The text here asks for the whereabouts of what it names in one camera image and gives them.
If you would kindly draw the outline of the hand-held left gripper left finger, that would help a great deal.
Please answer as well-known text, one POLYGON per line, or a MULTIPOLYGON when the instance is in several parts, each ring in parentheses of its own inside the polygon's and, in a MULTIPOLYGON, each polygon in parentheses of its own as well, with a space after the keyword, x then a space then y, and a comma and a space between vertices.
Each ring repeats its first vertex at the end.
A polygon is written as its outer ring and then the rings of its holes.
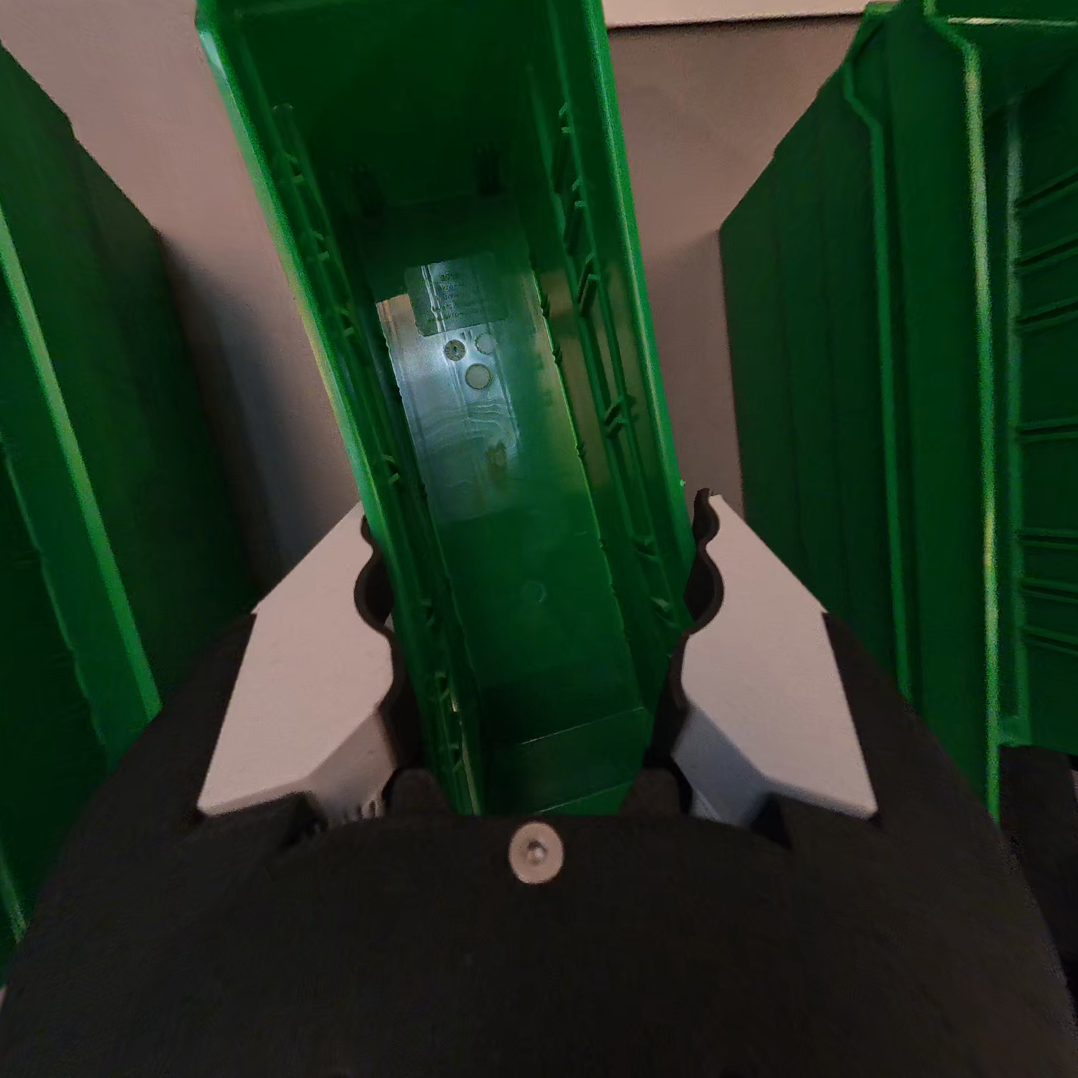
POLYGON ((320 816, 382 816, 421 758, 393 589, 355 505, 255 605, 199 794, 206 816, 303 796, 320 816))

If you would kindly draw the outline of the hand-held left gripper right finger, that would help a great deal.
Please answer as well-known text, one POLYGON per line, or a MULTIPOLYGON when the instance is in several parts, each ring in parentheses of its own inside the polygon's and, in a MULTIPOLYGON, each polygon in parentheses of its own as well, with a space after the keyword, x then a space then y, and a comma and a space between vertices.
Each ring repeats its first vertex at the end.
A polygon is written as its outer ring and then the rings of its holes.
POLYGON ((693 506, 693 561, 648 765, 691 814, 754 821, 774 797, 854 819, 874 791, 821 602, 725 500, 693 506))

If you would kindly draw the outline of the green plastic bin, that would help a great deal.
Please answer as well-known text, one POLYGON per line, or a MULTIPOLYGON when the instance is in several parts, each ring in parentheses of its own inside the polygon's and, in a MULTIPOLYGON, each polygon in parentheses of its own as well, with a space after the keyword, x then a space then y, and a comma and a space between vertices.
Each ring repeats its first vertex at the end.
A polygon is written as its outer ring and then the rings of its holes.
POLYGON ((720 229, 748 524, 994 817, 1076 754, 1077 5, 881 2, 720 229))
POLYGON ((158 233, 1 53, 2 973, 252 578, 158 233))
POLYGON ((465 814, 613 815, 693 561, 600 2, 197 2, 465 814))

